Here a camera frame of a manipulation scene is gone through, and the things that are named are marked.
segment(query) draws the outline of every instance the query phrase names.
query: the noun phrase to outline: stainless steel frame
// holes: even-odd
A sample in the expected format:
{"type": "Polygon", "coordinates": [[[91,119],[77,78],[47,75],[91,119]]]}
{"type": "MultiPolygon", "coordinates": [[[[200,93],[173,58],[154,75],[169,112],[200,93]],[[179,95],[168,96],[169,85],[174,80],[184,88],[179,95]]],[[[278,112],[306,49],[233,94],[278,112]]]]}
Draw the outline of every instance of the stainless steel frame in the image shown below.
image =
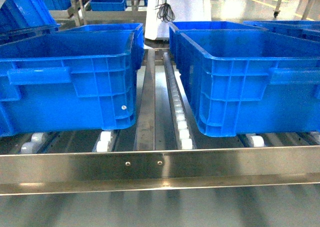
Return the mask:
{"type": "MultiPolygon", "coordinates": [[[[147,68],[147,85],[143,88],[151,89],[142,91],[141,99],[153,103],[156,93],[152,69],[158,61],[154,59],[154,50],[147,56],[150,69],[147,68]]],[[[147,118],[152,116],[152,111],[151,114],[140,111],[137,123],[137,149],[148,151],[133,151],[132,144],[128,148],[131,151],[92,153],[101,130],[56,133],[45,153],[39,154],[12,154],[17,153],[17,146],[28,141],[30,135],[1,139],[1,147],[5,144],[8,154],[0,155],[0,195],[320,183],[320,145],[314,145],[315,141],[308,134],[286,133],[281,138],[276,134],[264,134],[268,146],[291,146],[235,148],[236,144],[223,146],[209,142],[207,148],[218,148],[201,149],[205,146],[197,145],[199,149],[196,150],[157,151],[153,127],[150,133],[145,133],[147,135],[139,135],[143,134],[140,132],[143,123],[155,123],[154,119],[147,118]]],[[[240,139],[241,136],[238,145],[245,146],[240,139]]],[[[231,143],[228,138],[219,141],[231,143]]],[[[175,142],[169,145],[171,149],[179,147],[175,142]]]]}

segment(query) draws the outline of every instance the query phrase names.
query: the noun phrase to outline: white plastic wheel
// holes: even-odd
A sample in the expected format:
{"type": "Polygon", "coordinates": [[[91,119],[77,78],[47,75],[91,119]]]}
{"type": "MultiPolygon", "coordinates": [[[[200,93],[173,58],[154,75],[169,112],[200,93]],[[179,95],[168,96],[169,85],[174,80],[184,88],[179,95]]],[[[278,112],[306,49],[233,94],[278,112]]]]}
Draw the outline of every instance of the white plastic wheel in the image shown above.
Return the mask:
{"type": "Polygon", "coordinates": [[[251,147],[264,147],[265,141],[260,135],[249,135],[247,136],[249,140],[249,145],[251,147]]]}
{"type": "Polygon", "coordinates": [[[37,142],[26,142],[21,147],[21,154],[36,154],[40,148],[37,142]]]}
{"type": "Polygon", "coordinates": [[[46,142],[48,134],[45,132],[34,133],[31,137],[31,142],[43,144],[46,142]]]}
{"type": "Polygon", "coordinates": [[[96,144],[96,151],[97,152],[108,152],[108,144],[109,142],[108,141],[99,141],[97,144],[96,144]]]}
{"type": "Polygon", "coordinates": [[[193,149],[193,144],[192,144],[192,139],[190,138],[185,138],[181,140],[181,146],[183,150],[192,150],[193,149]]]}
{"type": "Polygon", "coordinates": [[[111,131],[102,131],[100,134],[101,141],[111,141],[111,131]]]}

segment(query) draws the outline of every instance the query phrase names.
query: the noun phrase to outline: metal stand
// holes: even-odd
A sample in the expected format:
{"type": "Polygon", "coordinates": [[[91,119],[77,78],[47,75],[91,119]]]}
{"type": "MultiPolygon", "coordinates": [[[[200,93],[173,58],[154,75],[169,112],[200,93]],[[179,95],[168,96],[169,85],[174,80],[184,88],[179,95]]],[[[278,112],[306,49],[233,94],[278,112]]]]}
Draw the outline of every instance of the metal stand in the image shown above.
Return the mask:
{"type": "MultiPolygon", "coordinates": [[[[131,151],[115,152],[118,131],[105,131],[103,135],[101,130],[57,132],[37,154],[17,154],[17,146],[22,140],[30,141],[30,134],[2,138],[1,150],[6,149],[7,154],[0,155],[0,195],[320,183],[320,133],[261,134],[267,147],[250,147],[251,135],[239,135],[242,145],[238,144],[242,147],[230,144],[212,149],[214,138],[207,138],[210,141],[197,144],[198,149],[183,150],[181,140],[185,138],[180,138],[181,129],[177,127],[181,120],[175,115],[177,141],[166,146],[175,150],[154,150],[155,115],[161,114],[154,112],[157,64],[166,68],[171,111],[175,104],[183,112],[186,109],[179,88],[175,89],[179,80],[174,77],[168,54],[164,55],[164,62],[156,61],[155,55],[157,51],[153,49],[147,55],[135,138],[136,150],[140,151],[134,151],[132,145],[131,151]],[[108,143],[102,146],[106,152],[92,152],[103,140],[108,143]]],[[[184,118],[189,139],[196,143],[189,122],[192,115],[185,112],[184,118]]]]}

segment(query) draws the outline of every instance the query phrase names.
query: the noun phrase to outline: white roller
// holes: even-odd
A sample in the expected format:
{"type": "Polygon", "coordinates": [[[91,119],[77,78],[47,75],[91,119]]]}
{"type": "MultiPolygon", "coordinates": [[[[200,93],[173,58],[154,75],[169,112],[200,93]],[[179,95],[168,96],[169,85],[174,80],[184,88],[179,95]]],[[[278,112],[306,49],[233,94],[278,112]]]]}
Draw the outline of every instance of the white roller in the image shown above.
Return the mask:
{"type": "Polygon", "coordinates": [[[265,141],[264,138],[262,138],[260,135],[251,135],[247,136],[249,140],[249,145],[251,147],[264,147],[265,141]]]}
{"type": "Polygon", "coordinates": [[[192,139],[190,138],[181,139],[181,146],[183,150],[192,150],[193,149],[192,139]]]}
{"type": "Polygon", "coordinates": [[[108,152],[108,145],[109,145],[109,142],[108,141],[99,141],[97,144],[96,144],[96,151],[97,152],[108,152]]]}
{"type": "Polygon", "coordinates": [[[185,120],[183,121],[177,121],[178,130],[185,130],[188,128],[187,122],[185,120]]]}
{"type": "Polygon", "coordinates": [[[186,120],[186,116],[183,113],[178,113],[175,115],[176,117],[176,121],[185,121],[186,120]]]}
{"type": "Polygon", "coordinates": [[[179,139],[183,140],[183,139],[189,139],[190,138],[190,132],[188,129],[181,129],[179,131],[179,139]]]}
{"type": "Polygon", "coordinates": [[[26,142],[21,147],[21,154],[36,154],[40,146],[37,142],[26,142]]]}
{"type": "Polygon", "coordinates": [[[100,134],[101,141],[111,141],[111,131],[102,131],[100,134]]]}
{"type": "Polygon", "coordinates": [[[43,144],[48,139],[48,134],[45,132],[34,133],[31,137],[31,142],[43,144]]]}

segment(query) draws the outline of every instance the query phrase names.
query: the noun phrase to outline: metal leg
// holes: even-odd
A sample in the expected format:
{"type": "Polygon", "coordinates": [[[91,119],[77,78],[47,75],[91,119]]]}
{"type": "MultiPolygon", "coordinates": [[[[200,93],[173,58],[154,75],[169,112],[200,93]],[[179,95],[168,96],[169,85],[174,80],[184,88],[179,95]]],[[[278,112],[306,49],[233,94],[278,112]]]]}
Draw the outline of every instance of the metal leg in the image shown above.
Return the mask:
{"type": "Polygon", "coordinates": [[[142,87],[141,107],[138,117],[134,149],[137,151],[155,150],[155,50],[148,50],[142,87]]]}
{"type": "Polygon", "coordinates": [[[276,3],[276,7],[273,13],[274,18],[277,18],[280,13],[280,6],[281,6],[282,0],[278,0],[276,3]]]}
{"type": "Polygon", "coordinates": [[[168,88],[170,108],[174,125],[175,141],[178,150],[196,149],[190,124],[186,118],[186,109],[175,78],[174,68],[168,53],[163,54],[166,85],[168,88]]]}
{"type": "Polygon", "coordinates": [[[310,13],[311,8],[314,6],[316,0],[309,0],[302,15],[302,20],[306,20],[310,13]]]}
{"type": "Polygon", "coordinates": [[[71,1],[71,7],[74,9],[73,17],[74,17],[75,25],[80,26],[81,23],[80,23],[80,15],[77,8],[77,2],[76,0],[70,0],[70,1],[71,1]]]}

